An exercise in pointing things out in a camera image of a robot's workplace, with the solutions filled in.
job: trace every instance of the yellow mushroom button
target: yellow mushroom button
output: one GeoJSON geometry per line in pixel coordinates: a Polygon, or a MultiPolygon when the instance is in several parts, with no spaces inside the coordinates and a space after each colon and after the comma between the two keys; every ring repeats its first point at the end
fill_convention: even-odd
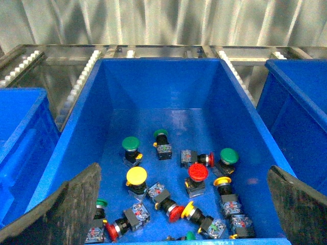
{"type": "Polygon", "coordinates": [[[182,212],[181,218],[187,217],[190,214],[190,212],[194,208],[193,203],[194,202],[191,201],[191,202],[189,202],[189,204],[187,204],[187,206],[184,208],[184,210],[182,212]]]}
{"type": "Polygon", "coordinates": [[[218,186],[218,185],[221,185],[221,184],[230,184],[231,183],[231,178],[230,177],[220,177],[220,178],[217,178],[215,181],[214,181],[214,186],[218,186]]]}
{"type": "Polygon", "coordinates": [[[128,170],[126,179],[127,183],[131,185],[141,185],[147,179],[147,172],[142,167],[133,167],[128,170]]]}

